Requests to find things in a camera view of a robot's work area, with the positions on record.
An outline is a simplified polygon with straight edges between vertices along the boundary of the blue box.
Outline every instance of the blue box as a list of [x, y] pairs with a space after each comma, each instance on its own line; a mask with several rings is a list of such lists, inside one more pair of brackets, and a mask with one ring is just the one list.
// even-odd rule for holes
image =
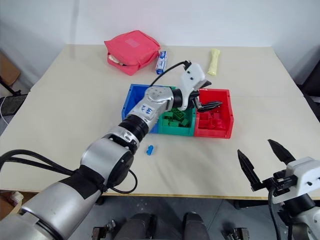
[[[122, 111], [121, 111], [121, 117], [122, 120], [126, 118], [128, 113], [131, 111], [131, 109], [134, 108], [134, 106], [140, 102], [140, 100], [143, 99], [145, 95], [145, 91], [149, 85], [145, 84], [131, 84], [130, 89], [128, 91], [128, 95], [126, 96], [126, 100], [124, 102]], [[158, 133], [158, 122], [154, 125], [154, 127], [151, 129], [150, 133], [157, 134]]]

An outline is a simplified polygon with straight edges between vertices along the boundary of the pink pouch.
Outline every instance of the pink pouch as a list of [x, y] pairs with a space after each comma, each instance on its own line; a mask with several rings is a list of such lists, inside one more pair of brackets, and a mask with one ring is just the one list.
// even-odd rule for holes
[[[108, 49], [107, 62], [130, 76], [157, 58], [160, 50], [156, 40], [139, 30], [121, 34], [104, 44]], [[123, 65], [110, 60], [109, 55]]]

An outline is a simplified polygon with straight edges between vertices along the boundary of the black cable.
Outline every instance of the black cable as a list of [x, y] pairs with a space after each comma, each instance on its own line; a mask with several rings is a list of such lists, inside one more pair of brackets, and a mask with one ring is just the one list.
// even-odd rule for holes
[[[14, 157], [14, 155], [27, 155], [27, 156], [31, 156], [34, 157], [40, 161], [43, 161], [44, 163], [48, 164], [42, 164], [40, 162], [36, 162], [36, 161], [32, 161], [32, 160], [28, 160], [28, 159], [24, 159], [24, 158], [20, 158], [20, 157]], [[34, 167], [38, 167], [38, 168], [42, 168], [42, 169], [46, 169], [46, 170], [50, 170], [56, 173], [60, 173], [60, 174], [64, 174], [64, 175], [68, 175], [71, 176], [74, 174], [74, 171], [67, 169], [53, 161], [51, 161], [50, 159], [36, 153], [33, 151], [29, 151], [29, 150], [24, 150], [24, 149], [16, 149], [16, 150], [11, 150], [8, 151], [6, 153], [4, 153], [2, 156], [0, 156], [0, 171], [1, 168], [3, 167], [3, 165], [5, 163], [20, 163], [20, 164], [26, 164], [26, 165], [31, 165]], [[138, 186], [138, 178], [135, 175], [135, 173], [133, 171], [131, 171], [130, 169], [128, 170], [132, 176], [134, 177], [134, 187], [129, 190], [129, 191], [122, 191], [122, 190], [118, 190], [114, 187], [110, 187], [110, 189], [112, 189], [113, 191], [119, 193], [119, 194], [130, 194], [132, 193], [134, 190], [136, 190], [137, 186]]]
[[268, 207], [269, 207], [269, 211], [270, 211], [270, 215], [273, 221], [273, 225], [274, 225], [274, 229], [275, 229], [275, 234], [276, 234], [276, 240], [281, 240], [281, 235], [280, 235], [280, 230], [275, 218], [275, 210], [274, 210], [274, 204], [272, 202], [272, 198], [274, 196], [274, 193], [276, 191], [276, 188], [271, 188], [269, 191], [269, 195], [268, 195]]
[[172, 69], [174, 69], [174, 68], [176, 68], [176, 67], [178, 67], [179, 65], [182, 65], [182, 64], [184, 64], [185, 66], [189, 66], [189, 65], [190, 65], [190, 63], [189, 63], [188, 61], [178, 62], [177, 64], [169, 67], [169, 68], [168, 68], [167, 70], [165, 70], [161, 75], [159, 75], [155, 80], [153, 80], [153, 82], [150, 84], [149, 87], [152, 87], [152, 86], [155, 84], [155, 82], [158, 81], [158, 79], [161, 78], [163, 75], [165, 75], [167, 72], [169, 72], [170, 70], [172, 70]]
[[20, 157], [12, 156], [12, 157], [9, 158], [9, 160], [7, 160], [5, 162], [6, 163], [26, 164], [26, 165], [34, 166], [34, 167], [37, 167], [37, 168], [50, 170], [50, 171], [53, 171], [53, 172], [56, 172], [56, 173], [59, 173], [59, 174], [65, 174], [65, 175], [71, 176], [70, 174], [67, 174], [66, 172], [62, 172], [62, 171], [54, 168], [53, 166], [49, 166], [49, 165], [46, 165], [46, 164], [42, 164], [42, 163], [39, 163], [39, 162], [36, 162], [36, 161], [31, 161], [31, 160], [20, 158]]
[[8, 151], [6, 153], [4, 153], [1, 157], [0, 157], [0, 170], [2, 168], [2, 166], [4, 165], [5, 162], [7, 162], [9, 160], [9, 158], [11, 158], [14, 155], [27, 155], [27, 156], [31, 156], [34, 157], [50, 166], [52, 166], [53, 168], [55, 168], [56, 170], [62, 172], [63, 174], [69, 175], [71, 176], [74, 171], [69, 170], [57, 163], [55, 163], [54, 161], [51, 161], [50, 159], [34, 152], [34, 151], [29, 151], [29, 150], [24, 150], [24, 149], [16, 149], [16, 150], [11, 150]]
[[116, 189], [116, 188], [114, 188], [114, 187], [110, 187], [110, 189], [113, 190], [113, 191], [115, 191], [115, 192], [117, 192], [117, 193], [119, 193], [119, 194], [130, 194], [130, 193], [132, 193], [134, 190], [136, 190], [136, 188], [137, 188], [137, 186], [138, 186], [138, 178], [137, 178], [137, 176], [135, 175], [135, 173], [134, 173], [133, 171], [131, 171], [130, 169], [129, 169], [129, 173], [132, 174], [132, 176], [134, 177], [134, 181], [135, 181], [134, 187], [133, 187], [130, 191], [121, 191], [121, 190], [118, 190], [118, 189]]

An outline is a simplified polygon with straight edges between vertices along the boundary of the cardboard box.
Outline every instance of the cardboard box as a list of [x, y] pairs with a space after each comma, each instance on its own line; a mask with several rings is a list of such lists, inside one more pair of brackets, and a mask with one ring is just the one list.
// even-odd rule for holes
[[23, 195], [23, 199], [16, 206], [10, 201], [11, 194], [15, 191], [5, 191], [0, 193], [0, 220], [4, 219], [9, 214], [18, 213], [21, 206], [33, 198], [36, 193], [33, 192], [20, 192]]
[[20, 70], [0, 52], [0, 76], [8, 86], [14, 84], [20, 75]]

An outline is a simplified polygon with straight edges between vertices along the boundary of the beige tabletop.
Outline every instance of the beige tabletop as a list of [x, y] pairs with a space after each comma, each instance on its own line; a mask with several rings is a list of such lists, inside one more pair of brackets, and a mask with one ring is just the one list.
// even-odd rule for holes
[[[183, 60], [207, 71], [210, 47], [165, 47], [168, 65]], [[217, 76], [211, 88], [229, 89], [234, 115], [231, 139], [148, 134], [131, 169], [138, 177], [135, 195], [265, 199], [252, 192], [237, 158], [241, 149], [261, 180], [285, 165], [267, 139], [283, 144], [296, 158], [320, 160], [320, 124], [270, 47], [218, 47]], [[155, 62], [128, 76], [106, 63], [103, 45], [66, 45], [0, 137], [0, 154], [13, 149], [38, 152], [69, 169], [79, 167], [87, 146], [121, 121], [130, 84], [149, 84]], [[175, 69], [159, 85], [175, 86]], [[148, 145], [154, 154], [148, 156]], [[0, 188], [39, 192], [65, 176], [35, 167], [6, 163]], [[131, 176], [118, 186], [129, 190]], [[320, 190], [310, 194], [320, 199]]]

